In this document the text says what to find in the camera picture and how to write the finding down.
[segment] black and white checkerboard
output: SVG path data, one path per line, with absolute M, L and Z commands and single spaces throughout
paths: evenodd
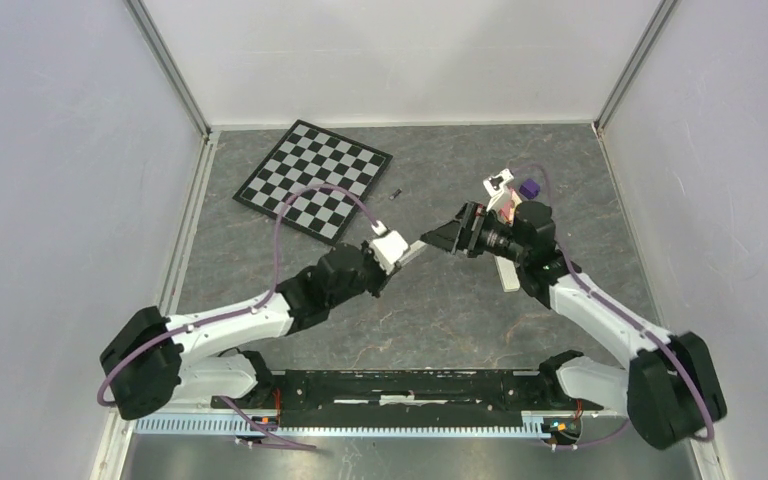
M 303 187 L 338 185 L 365 200 L 393 156 L 310 123 L 297 121 L 243 183 L 234 200 L 272 218 Z M 358 207 L 340 192 L 307 192 L 285 224 L 334 245 Z

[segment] purple cube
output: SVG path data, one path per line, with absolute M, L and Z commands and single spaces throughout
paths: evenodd
M 519 193 L 521 193 L 525 198 L 529 200 L 534 200 L 537 198 L 537 195 L 540 194 L 540 185 L 537 184 L 533 179 L 529 178 L 528 180 L 522 182 L 522 185 L 519 186 Z

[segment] table surface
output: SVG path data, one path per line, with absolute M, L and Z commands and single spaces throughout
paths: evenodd
M 340 129 L 394 155 L 368 198 L 409 241 L 450 220 L 467 200 L 487 199 L 481 180 L 538 162 L 553 181 L 554 218 L 574 261 L 609 294 L 647 318 L 653 309 L 597 140 L 588 125 Z M 272 220 L 231 199 L 282 131 L 223 132 L 210 174 L 178 311 L 202 311 L 262 292 L 272 274 Z M 534 171 L 530 175 L 546 188 Z M 402 193 L 389 200 L 393 191 Z M 539 199 L 545 201 L 545 193 Z M 358 214 L 343 241 L 372 235 Z M 327 251 L 285 228 L 282 278 Z M 573 322 L 521 292 L 504 293 L 493 259 L 428 250 L 392 279 L 380 299 L 355 298 L 329 320 L 281 339 L 249 344 L 274 370 L 534 368 L 568 349 L 615 363 Z M 588 419 L 585 435 L 617 425 Z M 697 478 L 686 444 L 667 452 L 633 431 L 605 446 L 551 454 L 504 439 L 310 439 L 302 452 L 248 451 L 226 438 L 136 436 L 125 478 Z

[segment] white wall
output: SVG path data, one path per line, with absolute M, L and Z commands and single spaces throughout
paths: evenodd
M 607 147 L 664 320 L 712 350 L 733 478 L 768 478 L 768 2 L 681 2 Z
M 145 0 L 213 125 L 589 121 L 658 0 Z
M 87 478 L 199 138 L 118 0 L 0 1 L 0 479 Z

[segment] gray wall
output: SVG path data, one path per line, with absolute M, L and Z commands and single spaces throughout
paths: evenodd
M 0 1 L 0 479 L 86 478 L 199 138 L 123 3 Z
M 711 347 L 733 478 L 768 478 L 768 2 L 681 2 L 607 147 L 664 321 Z

